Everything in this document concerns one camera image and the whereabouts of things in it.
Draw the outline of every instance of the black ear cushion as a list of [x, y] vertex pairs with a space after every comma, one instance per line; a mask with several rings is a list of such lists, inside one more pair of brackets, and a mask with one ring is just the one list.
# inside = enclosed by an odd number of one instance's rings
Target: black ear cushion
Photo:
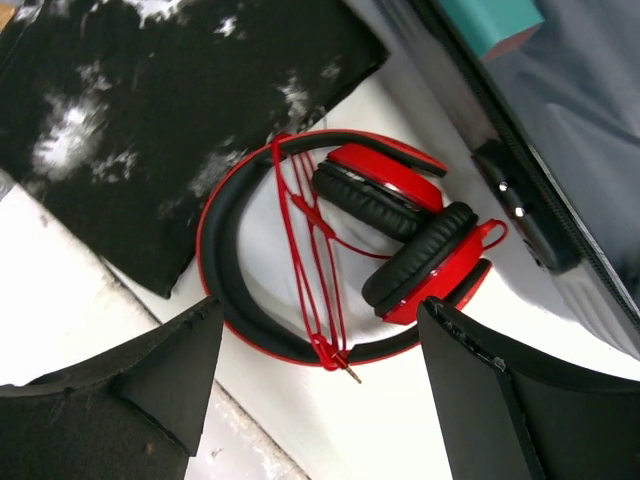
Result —
[[362, 287], [365, 301], [381, 316], [406, 298], [478, 222], [471, 208], [454, 202], [424, 225], [415, 237], [380, 267]]
[[320, 197], [399, 242], [407, 242], [432, 216], [426, 210], [411, 209], [371, 183], [352, 178], [328, 160], [320, 163], [311, 184]]

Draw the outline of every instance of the audio jack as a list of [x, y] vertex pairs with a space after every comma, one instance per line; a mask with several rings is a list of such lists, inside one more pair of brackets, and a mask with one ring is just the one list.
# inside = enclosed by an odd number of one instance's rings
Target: audio jack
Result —
[[346, 368], [344, 368], [344, 370], [351, 375], [351, 378], [353, 378], [356, 382], [358, 382], [360, 385], [362, 385], [362, 380], [360, 380], [360, 377], [358, 376], [358, 374], [356, 372], [353, 371], [353, 368], [351, 368], [350, 366], [347, 365]]
[[360, 380], [360, 377], [358, 376], [358, 374], [353, 371], [353, 368], [349, 366], [345, 358], [342, 355], [340, 355], [339, 352], [334, 353], [333, 358], [331, 360], [333, 360], [336, 363], [336, 365], [338, 365], [338, 367], [340, 367], [342, 370], [344, 370], [349, 375], [351, 375], [351, 378], [353, 378], [356, 382], [362, 385], [362, 380]]

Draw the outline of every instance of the red cable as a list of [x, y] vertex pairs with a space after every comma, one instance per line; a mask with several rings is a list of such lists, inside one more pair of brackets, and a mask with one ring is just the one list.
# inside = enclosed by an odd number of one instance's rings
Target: red cable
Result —
[[[309, 152], [304, 152], [302, 154], [302, 158], [303, 158], [302, 165], [304, 169], [304, 175], [307, 180], [307, 184], [311, 185], [311, 177], [313, 175], [313, 160]], [[313, 188], [310, 188], [310, 190], [311, 190], [311, 195], [313, 197], [313, 208], [316, 210], [316, 212], [319, 215], [321, 215], [320, 208], [318, 207], [318, 195], [315, 193]], [[329, 238], [325, 236], [324, 239], [325, 239], [327, 251], [329, 252], [329, 262], [331, 263], [331, 276], [332, 276], [331, 281], [333, 282], [334, 295], [336, 298], [336, 309], [338, 311], [338, 320], [340, 322], [340, 333], [342, 335], [342, 348], [340, 350], [346, 351], [347, 350], [347, 328], [344, 323], [344, 315], [342, 314], [342, 299], [340, 298], [340, 289], [338, 288], [338, 275], [337, 275], [338, 269], [336, 268], [336, 262], [333, 257], [333, 249], [329, 244]], [[333, 340], [333, 343], [336, 348], [340, 348], [337, 345], [337, 342], [335, 340]]]
[[[298, 184], [298, 191], [300, 192], [300, 195], [302, 196], [302, 198], [304, 198], [304, 192], [305, 189], [302, 186], [302, 181], [300, 179], [300, 173], [298, 171], [298, 161], [299, 158], [296, 156], [290, 157], [291, 159], [291, 163], [293, 164], [293, 171], [296, 177], [296, 182]], [[320, 213], [319, 211], [317, 211], [317, 207], [315, 205], [315, 198], [314, 198], [314, 205], [313, 205], [314, 210], [316, 210], [316, 213]], [[337, 346], [338, 343], [338, 332], [336, 331], [336, 326], [335, 326], [335, 320], [333, 318], [333, 308], [331, 305], [331, 299], [329, 298], [329, 289], [327, 287], [327, 282], [325, 279], [325, 275], [324, 275], [324, 270], [322, 268], [322, 261], [320, 260], [320, 253], [318, 252], [318, 243], [316, 241], [316, 236], [315, 236], [315, 231], [314, 231], [314, 227], [315, 225], [313, 224], [313, 222], [311, 222], [311, 220], [309, 219], [309, 217], [306, 217], [307, 219], [307, 228], [309, 229], [309, 238], [311, 241], [311, 250], [313, 252], [313, 260], [316, 264], [316, 268], [318, 269], [318, 276], [320, 277], [320, 285], [322, 286], [322, 295], [324, 296], [324, 301], [325, 304], [327, 306], [327, 314], [329, 316], [329, 329], [331, 331], [331, 343], [333, 345]], [[326, 242], [326, 246], [327, 246], [327, 250], [329, 251], [329, 255], [331, 255], [331, 248], [329, 246], [328, 240], [326, 235], [323, 235], [323, 237], [325, 238], [325, 242]]]
[[304, 267], [302, 265], [302, 261], [300, 259], [300, 253], [298, 251], [297, 244], [295, 242], [295, 236], [293, 234], [293, 225], [291, 223], [291, 214], [289, 213], [289, 207], [287, 205], [286, 193], [291, 195], [285, 181], [284, 176], [282, 175], [282, 168], [280, 165], [280, 142], [275, 140], [272, 144], [271, 150], [273, 156], [273, 164], [276, 172], [276, 185], [278, 186], [278, 200], [280, 203], [280, 211], [282, 213], [282, 218], [284, 221], [285, 230], [287, 232], [287, 237], [289, 239], [289, 249], [291, 250], [291, 258], [293, 260], [293, 266], [296, 274], [296, 284], [298, 288], [298, 299], [300, 302], [300, 306], [302, 308], [302, 317], [304, 319], [305, 327], [307, 329], [307, 334], [309, 338], [313, 336], [313, 332], [311, 330], [311, 322], [309, 321], [309, 317], [307, 314], [306, 302], [304, 297], [304, 292], [301, 285], [304, 283], [304, 289], [306, 290], [307, 296], [309, 297], [309, 301], [311, 302], [311, 309], [313, 312], [313, 316], [316, 321], [316, 328], [318, 331], [321, 331], [320, 324], [320, 316], [318, 315], [318, 311], [315, 306], [315, 302], [313, 301], [313, 295], [311, 294], [311, 288], [309, 287], [309, 281], [307, 279], [307, 275], [304, 271]]
[[[365, 252], [357, 247], [354, 247], [345, 241], [337, 238], [333, 229], [324, 221], [322, 218], [322, 213], [320, 212], [320, 208], [318, 206], [318, 196], [311, 188], [311, 177], [313, 174], [313, 161], [308, 152], [302, 153], [299, 157], [293, 156], [289, 157], [291, 163], [293, 164], [293, 171], [296, 178], [296, 183], [298, 185], [299, 194], [292, 192], [283, 175], [282, 172], [282, 152], [280, 149], [280, 139], [282, 137], [277, 137], [272, 145], [271, 145], [271, 154], [273, 157], [273, 165], [276, 175], [276, 186], [278, 191], [278, 202], [280, 204], [280, 213], [282, 215], [282, 220], [285, 226], [285, 231], [287, 234], [287, 241], [289, 243], [289, 250], [291, 253], [291, 260], [293, 262], [294, 272], [296, 276], [296, 287], [298, 291], [298, 301], [300, 303], [300, 308], [302, 310], [302, 317], [304, 320], [305, 328], [307, 330], [307, 335], [309, 336], [309, 340], [313, 349], [315, 350], [318, 358], [320, 359], [321, 365], [329, 371], [336, 370], [338, 368], [342, 368], [347, 370], [358, 382], [360, 379], [351, 371], [349, 368], [349, 363], [347, 360], [347, 331], [344, 321], [344, 315], [342, 312], [342, 299], [340, 297], [340, 289], [338, 287], [338, 275], [336, 268], [336, 261], [333, 254], [333, 249], [331, 248], [330, 240], [335, 240], [339, 245], [342, 245], [354, 252], [360, 253], [362, 255], [366, 255], [372, 258], [389, 258], [387, 255], [377, 255], [369, 252]], [[304, 179], [307, 182], [307, 189], [311, 192], [312, 205], [309, 205], [305, 199], [305, 188], [302, 182], [302, 174], [300, 173], [300, 169], [304, 174]], [[331, 344], [327, 342], [326, 338], [322, 334], [322, 323], [320, 322], [320, 315], [318, 313], [318, 309], [311, 292], [311, 287], [309, 283], [309, 278], [307, 277], [304, 263], [302, 261], [302, 257], [300, 256], [300, 252], [298, 250], [298, 245], [296, 243], [296, 238], [293, 229], [293, 223], [291, 220], [291, 213], [289, 211], [288, 198], [289, 197], [292, 203], [298, 207], [298, 209], [305, 215], [307, 221], [307, 228], [309, 230], [309, 236], [311, 240], [311, 247], [313, 252], [314, 263], [316, 264], [316, 268], [318, 269], [318, 275], [320, 278], [320, 284], [322, 287], [322, 294], [324, 297], [324, 301], [327, 307], [328, 314], [328, 323], [329, 329], [331, 332]], [[325, 278], [325, 272], [322, 268], [322, 261], [320, 258], [320, 253], [318, 250], [317, 239], [315, 236], [315, 227], [317, 227], [324, 237], [325, 247], [329, 256], [329, 263], [331, 269], [331, 281], [333, 282], [333, 289], [335, 295], [335, 308], [337, 311], [338, 322], [340, 324], [340, 335], [342, 337], [342, 342], [338, 339], [338, 332], [336, 328], [335, 321], [335, 311], [333, 303], [331, 302], [329, 287], [327, 286], [327, 279]], [[310, 303], [311, 312], [315, 319], [315, 327], [316, 332], [313, 332], [313, 328], [311, 326], [311, 321], [309, 319], [307, 298]]]

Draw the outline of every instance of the black fabric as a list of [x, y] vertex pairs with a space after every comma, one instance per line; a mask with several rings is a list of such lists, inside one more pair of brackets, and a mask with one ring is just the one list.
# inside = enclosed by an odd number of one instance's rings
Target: black fabric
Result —
[[478, 222], [471, 208], [454, 202], [424, 225], [415, 237], [371, 275], [362, 287], [376, 315], [391, 310], [436, 268]]
[[[455, 479], [639, 478], [639, 382], [547, 355], [438, 299], [418, 324]], [[507, 468], [523, 458], [528, 472]]]
[[[371, 137], [353, 132], [319, 132], [285, 139], [282, 150], [295, 155], [305, 150], [357, 143], [393, 157], [393, 150]], [[205, 286], [225, 306], [225, 319], [247, 342], [273, 355], [294, 362], [319, 365], [308, 341], [278, 324], [251, 297], [238, 261], [237, 240], [242, 213], [264, 176], [271, 168], [271, 151], [262, 150], [236, 170], [221, 185], [209, 206], [200, 232], [200, 268]], [[384, 358], [414, 346], [416, 328], [384, 340], [355, 345], [352, 363]]]
[[349, 176], [325, 160], [314, 172], [315, 192], [354, 218], [399, 242], [407, 242], [432, 215], [414, 210], [377, 185]]
[[14, 17], [0, 55], [0, 167], [167, 297], [222, 175], [387, 54], [339, 0], [47, 0]]
[[[0, 478], [182, 480], [200, 440], [222, 325], [218, 301], [208, 298], [87, 361], [24, 387], [0, 386]], [[126, 388], [114, 388], [119, 381]]]

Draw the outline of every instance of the red headphones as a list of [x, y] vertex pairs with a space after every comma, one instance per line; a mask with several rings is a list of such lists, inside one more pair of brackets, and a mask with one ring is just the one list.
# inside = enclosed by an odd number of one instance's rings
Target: red headphones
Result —
[[[311, 171], [308, 152], [326, 147], [337, 148]], [[296, 156], [302, 160], [306, 156], [307, 162], [302, 162], [300, 171], [310, 180], [312, 204], [284, 184], [280, 163], [287, 157], [293, 161]], [[329, 344], [320, 331], [314, 333], [308, 328], [309, 343], [279, 325], [253, 301], [242, 280], [236, 240], [247, 202], [273, 167], [285, 226], [287, 200], [291, 200], [306, 215], [310, 230], [317, 227], [327, 242], [336, 241], [364, 253], [338, 239], [324, 222], [315, 201], [320, 197], [404, 243], [362, 287], [365, 301], [385, 322], [413, 323], [419, 303], [428, 296], [459, 307], [464, 305], [491, 267], [488, 260], [481, 258], [483, 252], [507, 235], [507, 227], [501, 221], [477, 225], [478, 216], [464, 203], [444, 207], [440, 190], [416, 170], [443, 177], [446, 167], [408, 145], [351, 130], [276, 138], [236, 165], [209, 198], [198, 228], [197, 258], [203, 285], [207, 293], [218, 297], [224, 305], [227, 325], [252, 346], [287, 361], [334, 370], [346, 368], [349, 363], [366, 363], [400, 353], [419, 343], [419, 339], [412, 327], [389, 339], [359, 344], [347, 351], [344, 336], [340, 346], [332, 331]], [[500, 237], [484, 245], [497, 226], [502, 227]], [[291, 232], [287, 233], [297, 274], [295, 241], [292, 243]], [[299, 280], [298, 285], [302, 299], [304, 282]], [[306, 320], [306, 309], [302, 311]]]

